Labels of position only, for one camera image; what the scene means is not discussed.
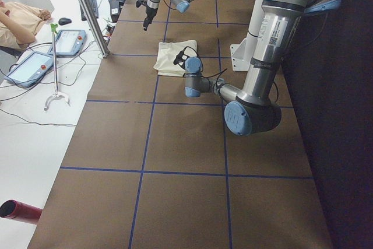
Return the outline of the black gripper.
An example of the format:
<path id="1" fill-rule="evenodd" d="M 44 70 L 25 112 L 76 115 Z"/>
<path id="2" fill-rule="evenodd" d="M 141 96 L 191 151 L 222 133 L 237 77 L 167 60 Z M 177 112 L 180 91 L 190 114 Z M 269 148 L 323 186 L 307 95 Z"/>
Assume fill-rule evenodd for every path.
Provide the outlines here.
<path id="1" fill-rule="evenodd" d="M 157 8 L 151 8 L 149 6 L 146 7 L 146 17 L 143 21 L 144 31 L 147 31 L 149 25 L 152 24 L 152 21 L 156 15 L 157 15 Z"/>

